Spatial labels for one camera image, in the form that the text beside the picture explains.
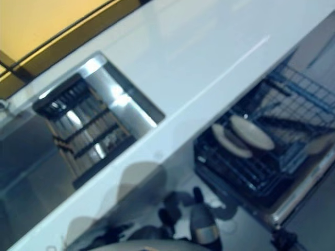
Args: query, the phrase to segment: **plate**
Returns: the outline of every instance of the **plate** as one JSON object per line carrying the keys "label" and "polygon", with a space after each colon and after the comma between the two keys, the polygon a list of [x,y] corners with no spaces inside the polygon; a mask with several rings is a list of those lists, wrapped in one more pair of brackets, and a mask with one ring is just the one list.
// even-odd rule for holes
{"label": "plate", "polygon": [[321,135],[306,145],[305,151],[308,155],[316,155],[335,143],[335,133]]}
{"label": "plate", "polygon": [[274,149],[272,139],[254,123],[236,115],[230,117],[230,122],[234,132],[248,144],[266,151]]}
{"label": "plate", "polygon": [[227,130],[220,124],[213,124],[211,129],[215,139],[228,152],[240,158],[252,157],[252,152],[250,151],[250,149],[240,139],[238,139],[231,131]]}

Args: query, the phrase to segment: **metal grate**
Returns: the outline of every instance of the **metal grate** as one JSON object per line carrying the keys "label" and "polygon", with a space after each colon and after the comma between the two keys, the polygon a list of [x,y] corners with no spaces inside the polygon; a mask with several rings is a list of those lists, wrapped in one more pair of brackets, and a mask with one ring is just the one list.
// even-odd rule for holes
{"label": "metal grate", "polygon": [[275,149],[253,149],[252,158],[239,158],[221,147],[209,128],[195,142],[197,160],[250,195],[277,195],[295,180],[308,157],[306,145],[335,132],[334,108],[334,93],[281,64],[216,122],[232,130],[229,118],[242,116],[266,132]]}

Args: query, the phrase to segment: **orange wall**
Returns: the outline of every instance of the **orange wall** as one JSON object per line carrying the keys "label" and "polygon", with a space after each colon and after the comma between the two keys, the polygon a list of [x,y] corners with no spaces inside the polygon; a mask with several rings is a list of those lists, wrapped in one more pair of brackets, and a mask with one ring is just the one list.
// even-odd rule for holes
{"label": "orange wall", "polygon": [[0,0],[0,50],[14,60],[106,0]]}

